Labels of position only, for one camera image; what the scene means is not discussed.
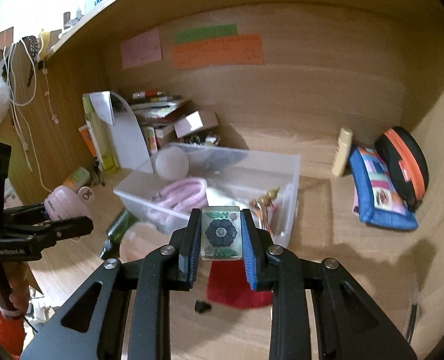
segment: black flower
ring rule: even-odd
[[[208,225],[205,235],[213,246],[230,246],[237,230],[228,219],[214,219]]]

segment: orange sleeve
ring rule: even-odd
[[[0,344],[15,360],[22,354],[24,339],[23,319],[7,321],[0,313]]]

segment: orange stripe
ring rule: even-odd
[[[384,132],[384,135],[388,138],[388,140],[392,142],[392,144],[395,147],[395,150],[397,150],[403,161],[409,164],[407,171],[409,172],[410,178],[412,180],[413,190],[415,192],[415,198],[418,201],[422,200],[425,194],[424,177],[422,176],[419,164],[413,157],[412,152],[407,147],[402,138],[399,137],[399,135],[392,128]]]

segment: stack of books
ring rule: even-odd
[[[173,124],[186,115],[184,100],[180,95],[167,96],[163,92],[134,93],[130,108],[137,117],[151,154],[169,142],[176,142]]]

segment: pink fabric item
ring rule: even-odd
[[[160,207],[177,212],[190,212],[192,208],[202,208],[208,205],[207,182],[203,178],[196,177],[177,180],[163,188],[154,202]],[[173,219],[173,216],[155,209],[149,210],[147,216],[152,222],[165,227],[169,227]]]

